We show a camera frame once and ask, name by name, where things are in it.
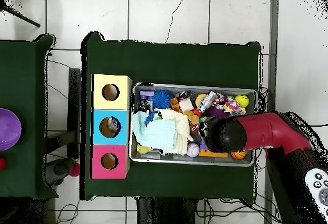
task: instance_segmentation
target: purple plate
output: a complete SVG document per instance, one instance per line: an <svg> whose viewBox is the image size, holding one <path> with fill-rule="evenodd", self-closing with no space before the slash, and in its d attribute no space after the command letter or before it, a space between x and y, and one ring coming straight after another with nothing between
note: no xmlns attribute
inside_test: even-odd
<svg viewBox="0 0 328 224"><path fill-rule="evenodd" d="M12 148L19 140L22 125L10 110L0 108L0 150Z"/></svg>

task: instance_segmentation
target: plastic bin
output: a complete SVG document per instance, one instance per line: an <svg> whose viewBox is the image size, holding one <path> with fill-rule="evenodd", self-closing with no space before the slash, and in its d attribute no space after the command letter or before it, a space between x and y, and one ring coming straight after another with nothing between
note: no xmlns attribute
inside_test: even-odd
<svg viewBox="0 0 328 224"><path fill-rule="evenodd" d="M134 113L136 102L140 100L140 91L156 91L156 90L169 90L172 94L182 92L185 90L192 91L192 102L195 101L196 96L200 93L208 93L210 90L215 90L222 95L236 96L246 95L249 98L249 105L245 108L246 115L253 114L254 110L258 107L258 93L255 90L239 89L239 88L214 88L207 86L181 86L173 84L144 84L136 83L132 89L131 95L131 114ZM201 138L194 138L194 142L199 144ZM174 164L200 164L200 165L217 165L217 166L251 166L255 161L254 151L248 151L247 155L242 160L232 158L231 154L227 158L222 157L189 157L187 155L181 156L179 154L170 154L167 156L161 155L157 150L150 151L146 154L140 154L136 151L137 142L133 134L132 123L130 125L129 134L129 156L133 161L139 162L156 162L156 163L174 163Z"/></svg>

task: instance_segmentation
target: white cloth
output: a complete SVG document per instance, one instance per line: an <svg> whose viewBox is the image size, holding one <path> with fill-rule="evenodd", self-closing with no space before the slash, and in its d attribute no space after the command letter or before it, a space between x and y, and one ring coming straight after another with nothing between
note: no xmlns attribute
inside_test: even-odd
<svg viewBox="0 0 328 224"><path fill-rule="evenodd" d="M171 109L157 109L160 112L162 119L174 120L176 122L177 138L174 142L173 150L163 150L165 153L181 154L187 153L188 140L193 141L190 136L188 116L183 115Z"/></svg>

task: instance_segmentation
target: dark green tabletop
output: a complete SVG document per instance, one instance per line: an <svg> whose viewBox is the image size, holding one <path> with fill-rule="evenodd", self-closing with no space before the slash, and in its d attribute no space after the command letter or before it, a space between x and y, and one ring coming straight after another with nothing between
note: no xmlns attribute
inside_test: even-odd
<svg viewBox="0 0 328 224"><path fill-rule="evenodd" d="M83 158L86 159L86 170L90 156L91 74L129 76L134 83L258 89L261 47L257 42L248 45L111 42L104 41L102 35L95 32L86 36L81 48L87 57L82 72L82 84L86 88L84 111L87 126ZM251 202L253 185L254 165L195 166L132 161L126 179L91 180L86 171L81 179L80 190L84 190L86 198L93 195L235 197Z"/></svg>
<svg viewBox="0 0 328 224"><path fill-rule="evenodd" d="M17 144L0 151L0 196L52 198L43 180L45 159L45 58L54 37L34 42L0 40L0 108L13 111L22 124Z"/></svg>

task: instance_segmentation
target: blue box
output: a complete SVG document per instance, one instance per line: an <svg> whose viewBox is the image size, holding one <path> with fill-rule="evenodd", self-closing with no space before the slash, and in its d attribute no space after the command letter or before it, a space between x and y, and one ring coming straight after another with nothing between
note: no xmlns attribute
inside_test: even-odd
<svg viewBox="0 0 328 224"><path fill-rule="evenodd" d="M106 117L114 117L120 122L120 131L114 138L107 138L100 132L99 125ZM94 145L127 145L128 143L129 122L126 110L94 110Z"/></svg>

